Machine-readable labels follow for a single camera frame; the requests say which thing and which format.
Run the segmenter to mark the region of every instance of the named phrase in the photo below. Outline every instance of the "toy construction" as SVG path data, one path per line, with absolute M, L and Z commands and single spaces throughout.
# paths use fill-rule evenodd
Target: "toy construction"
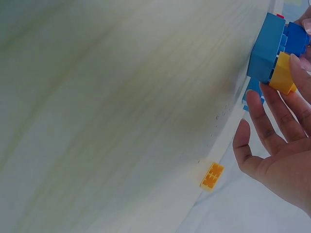
M 247 71 L 251 79 L 246 91 L 257 91 L 262 103 L 260 82 L 285 95 L 296 91 L 289 68 L 290 54 L 300 57 L 309 45 L 310 37 L 303 27 L 292 22 L 287 25 L 283 16 L 268 13 L 251 52 Z M 248 111 L 246 93 L 242 102 Z

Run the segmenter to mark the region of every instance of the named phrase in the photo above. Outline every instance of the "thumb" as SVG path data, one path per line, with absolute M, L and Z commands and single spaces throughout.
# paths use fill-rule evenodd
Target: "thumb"
M 311 35 L 311 18 L 307 18 L 307 19 L 303 20 L 302 21 L 302 26 L 306 30 L 306 33 L 308 35 Z
M 311 76 L 301 67 L 299 58 L 291 54 L 290 69 L 297 89 L 302 97 L 311 104 Z

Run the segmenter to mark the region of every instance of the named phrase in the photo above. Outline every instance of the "white fabric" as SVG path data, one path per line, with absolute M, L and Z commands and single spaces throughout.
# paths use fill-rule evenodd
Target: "white fabric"
M 245 115 L 250 122 L 249 114 Z M 251 124 L 254 154 L 268 156 Z M 311 219 L 259 182 L 240 172 L 232 144 L 221 160 L 225 171 L 216 189 L 202 192 L 176 233 L 304 233 Z

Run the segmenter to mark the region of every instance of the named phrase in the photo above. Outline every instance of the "finger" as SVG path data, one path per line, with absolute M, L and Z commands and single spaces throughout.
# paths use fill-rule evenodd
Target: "finger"
M 304 29 L 308 35 L 311 35 L 311 18 L 304 19 L 301 22 L 301 26 L 304 27 Z
M 304 56 L 301 56 L 299 58 L 301 67 L 304 68 L 307 71 L 311 71 L 311 63 L 310 63 L 311 57 L 310 57 L 310 54 L 305 54 Z
M 301 68 L 300 60 L 294 54 L 291 54 L 290 69 L 293 81 L 302 97 L 308 103 L 311 103 L 311 76 L 307 73 L 306 70 Z
M 294 23 L 302 26 L 302 21 L 311 18 L 311 7 L 309 6 L 305 13 L 300 17 L 300 19 L 296 20 Z
M 264 98 L 280 128 L 282 134 L 288 142 L 294 142 L 302 138 L 306 138 L 306 134 L 302 126 L 295 120 L 280 95 L 273 88 L 260 84 Z
M 249 114 L 263 146 L 271 155 L 277 154 L 286 145 L 286 142 L 273 129 L 258 93 L 249 91 L 246 95 L 246 101 Z
M 299 123 L 305 130 L 308 136 L 311 136 L 311 108 L 310 106 L 299 96 L 298 93 L 290 93 L 288 96 L 282 94 L 287 106 L 297 117 Z
M 240 170 L 250 177 L 258 179 L 256 174 L 263 159 L 252 155 L 248 145 L 250 135 L 249 124 L 242 119 L 233 139 L 233 151 Z

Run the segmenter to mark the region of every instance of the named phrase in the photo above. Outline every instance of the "white surface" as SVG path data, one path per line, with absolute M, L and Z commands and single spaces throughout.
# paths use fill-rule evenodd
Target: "white surface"
M 249 114 L 244 118 L 250 122 Z M 252 124 L 251 133 L 253 154 L 268 156 Z M 202 192 L 176 233 L 310 232 L 311 219 L 307 214 L 240 172 L 232 144 L 221 164 L 225 171 L 215 191 Z
M 1 231 L 174 232 L 268 5 L 1 1 Z

